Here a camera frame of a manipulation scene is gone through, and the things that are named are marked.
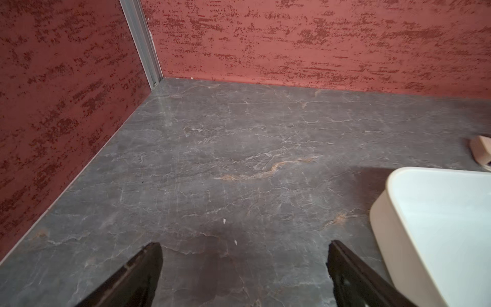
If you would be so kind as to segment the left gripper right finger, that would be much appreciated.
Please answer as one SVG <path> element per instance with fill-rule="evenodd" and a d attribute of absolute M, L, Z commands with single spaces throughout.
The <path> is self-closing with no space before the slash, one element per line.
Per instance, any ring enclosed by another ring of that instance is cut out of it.
<path fill-rule="evenodd" d="M 414 306 L 339 240 L 331 241 L 327 270 L 338 306 Z"/>

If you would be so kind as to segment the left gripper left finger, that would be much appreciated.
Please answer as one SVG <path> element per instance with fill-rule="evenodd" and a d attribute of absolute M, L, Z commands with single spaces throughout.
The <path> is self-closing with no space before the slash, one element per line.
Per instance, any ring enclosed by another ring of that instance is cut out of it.
<path fill-rule="evenodd" d="M 162 271 L 159 243 L 149 243 L 78 306 L 151 306 Z"/>

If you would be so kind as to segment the white plastic storage box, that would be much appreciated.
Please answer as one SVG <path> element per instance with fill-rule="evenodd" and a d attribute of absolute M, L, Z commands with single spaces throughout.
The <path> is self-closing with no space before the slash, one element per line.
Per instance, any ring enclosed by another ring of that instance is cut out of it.
<path fill-rule="evenodd" d="M 394 286 L 415 305 L 490 305 L 489 173 L 397 169 L 370 223 Z"/>

